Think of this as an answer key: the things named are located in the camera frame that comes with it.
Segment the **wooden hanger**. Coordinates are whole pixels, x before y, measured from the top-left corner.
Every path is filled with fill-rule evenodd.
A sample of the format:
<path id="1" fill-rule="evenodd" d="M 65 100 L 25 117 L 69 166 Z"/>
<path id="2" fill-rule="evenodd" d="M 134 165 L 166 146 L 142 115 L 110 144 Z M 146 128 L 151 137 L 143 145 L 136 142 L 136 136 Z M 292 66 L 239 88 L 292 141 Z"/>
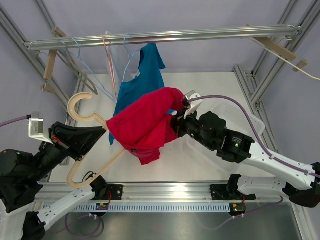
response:
<path id="1" fill-rule="evenodd" d="M 88 140 L 85 141 L 83 145 L 84 150 L 81 150 L 79 160 L 75 161 L 66 179 L 66 183 L 72 188 L 85 188 L 89 184 L 93 183 L 94 180 L 100 177 L 102 173 L 108 170 L 112 166 L 112 164 L 115 163 L 118 159 L 120 159 L 121 156 L 126 152 L 126 150 L 123 148 L 119 153 L 113 156 L 107 163 L 105 163 L 101 167 L 100 170 L 94 173 L 93 176 L 88 180 L 86 180 L 85 182 L 79 183 L 79 182 L 73 181 L 73 178 L 76 175 L 77 170 L 79 169 L 81 164 L 84 162 L 86 155 L 90 152 L 90 150 L 98 142 L 98 140 L 102 137 L 102 135 L 108 131 L 107 121 L 103 117 L 101 117 L 98 113 L 93 112 L 91 115 L 82 116 L 76 112 L 75 107 L 79 101 L 91 100 L 91 99 L 92 99 L 91 93 L 80 92 L 72 96 L 67 104 L 68 114 L 71 116 L 73 120 L 77 122 L 84 122 L 84 123 L 96 121 L 101 125 L 101 127 L 95 127 L 97 130 L 99 130 L 99 132 L 96 131 L 95 133 L 93 133 L 92 129 L 85 129 L 85 133 L 89 134 L 89 138 Z"/>

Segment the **red t shirt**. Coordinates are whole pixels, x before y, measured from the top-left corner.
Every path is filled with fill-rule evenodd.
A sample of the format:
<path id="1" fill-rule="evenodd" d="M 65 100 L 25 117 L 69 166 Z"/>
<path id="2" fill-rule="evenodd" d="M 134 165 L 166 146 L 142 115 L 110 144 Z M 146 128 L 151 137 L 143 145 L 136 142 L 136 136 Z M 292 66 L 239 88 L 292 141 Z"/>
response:
<path id="1" fill-rule="evenodd" d="M 109 132 L 141 165 L 160 158 L 160 148 L 178 136 L 171 127 L 170 110 L 184 108 L 184 94 L 177 88 L 163 87 L 145 94 L 106 121 Z"/>

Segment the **blue t shirt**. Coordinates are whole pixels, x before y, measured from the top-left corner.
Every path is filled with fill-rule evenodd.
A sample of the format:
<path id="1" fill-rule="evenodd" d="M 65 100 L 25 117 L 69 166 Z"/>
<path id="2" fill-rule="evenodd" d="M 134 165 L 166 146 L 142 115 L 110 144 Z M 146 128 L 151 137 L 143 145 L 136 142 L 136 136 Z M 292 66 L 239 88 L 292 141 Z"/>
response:
<path id="1" fill-rule="evenodd" d="M 113 115 L 116 116 L 145 94 L 165 86 L 161 70 L 166 66 L 155 43 L 149 43 L 140 50 L 138 71 L 130 81 L 123 81 L 117 95 Z"/>

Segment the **light blue wire hanger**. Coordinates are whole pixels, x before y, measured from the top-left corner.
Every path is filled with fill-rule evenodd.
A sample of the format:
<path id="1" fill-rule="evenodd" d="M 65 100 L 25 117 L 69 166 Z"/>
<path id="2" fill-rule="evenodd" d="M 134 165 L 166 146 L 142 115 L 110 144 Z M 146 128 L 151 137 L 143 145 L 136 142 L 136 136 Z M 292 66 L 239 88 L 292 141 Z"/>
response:
<path id="1" fill-rule="evenodd" d="M 140 48 L 140 49 L 135 50 L 133 53 L 130 52 L 129 48 L 126 45 L 126 40 L 127 40 L 128 37 L 131 37 L 131 36 L 132 36 L 132 34 L 127 33 L 123 38 L 123 46 L 124 46 L 124 48 L 125 48 L 125 50 L 127 52 L 127 55 L 128 55 L 128 62 L 126 64 L 125 68 L 124 68 L 124 72 L 123 72 L 123 76 L 122 76 L 122 82 L 123 83 L 125 82 L 127 69 L 128 69 L 128 67 L 129 67 L 129 65 L 131 63 L 131 59 L 135 56 L 136 53 L 138 53 L 138 52 L 140 52 L 142 50 Z"/>

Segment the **pink wire hanger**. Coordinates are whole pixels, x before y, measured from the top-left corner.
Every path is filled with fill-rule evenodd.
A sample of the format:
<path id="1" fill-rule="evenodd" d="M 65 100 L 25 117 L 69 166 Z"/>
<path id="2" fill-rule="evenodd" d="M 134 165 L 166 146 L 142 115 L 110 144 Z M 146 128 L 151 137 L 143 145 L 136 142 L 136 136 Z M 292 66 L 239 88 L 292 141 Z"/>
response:
<path id="1" fill-rule="evenodd" d="M 112 58 L 111 58 L 110 53 L 108 51 L 108 47 L 106 45 L 106 41 L 105 41 L 104 36 L 102 37 L 102 41 L 103 41 L 104 49 L 105 49 L 107 60 L 108 60 L 109 74 L 110 74 L 111 80 L 112 80 L 114 97 L 115 97 L 115 100 L 117 101 L 118 95 L 117 95 L 117 86 L 116 86 L 116 81 L 115 81 L 115 76 L 114 76 L 113 61 L 112 61 Z"/>

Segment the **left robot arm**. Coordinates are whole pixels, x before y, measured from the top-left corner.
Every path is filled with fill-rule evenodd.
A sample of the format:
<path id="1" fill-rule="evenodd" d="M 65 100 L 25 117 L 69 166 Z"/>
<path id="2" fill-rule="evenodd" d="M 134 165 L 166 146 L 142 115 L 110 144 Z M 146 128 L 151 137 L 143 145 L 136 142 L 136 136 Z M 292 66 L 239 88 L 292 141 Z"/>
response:
<path id="1" fill-rule="evenodd" d="M 67 157 L 76 163 L 106 133 L 101 126 L 71 127 L 60 122 L 49 130 L 36 155 L 14 149 L 0 154 L 0 238 L 2 240 L 41 240 L 46 231 L 78 205 L 107 195 L 103 179 L 74 191 L 48 208 L 32 211 L 44 179 Z"/>

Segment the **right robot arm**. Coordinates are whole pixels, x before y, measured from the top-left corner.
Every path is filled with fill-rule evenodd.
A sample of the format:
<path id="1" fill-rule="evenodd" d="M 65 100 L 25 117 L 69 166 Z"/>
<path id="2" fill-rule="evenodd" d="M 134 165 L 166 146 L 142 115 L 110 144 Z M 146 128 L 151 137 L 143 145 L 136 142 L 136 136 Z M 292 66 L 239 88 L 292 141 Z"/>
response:
<path id="1" fill-rule="evenodd" d="M 252 138 L 227 128 L 227 122 L 211 111 L 197 116 L 193 99 L 183 100 L 183 109 L 170 126 L 179 138 L 188 135 L 217 157 L 229 163 L 261 169 L 270 177 L 232 174 L 226 193 L 232 199 L 249 195 L 274 195 L 314 208 L 320 203 L 320 164 L 302 164 L 267 149 L 259 136 Z"/>

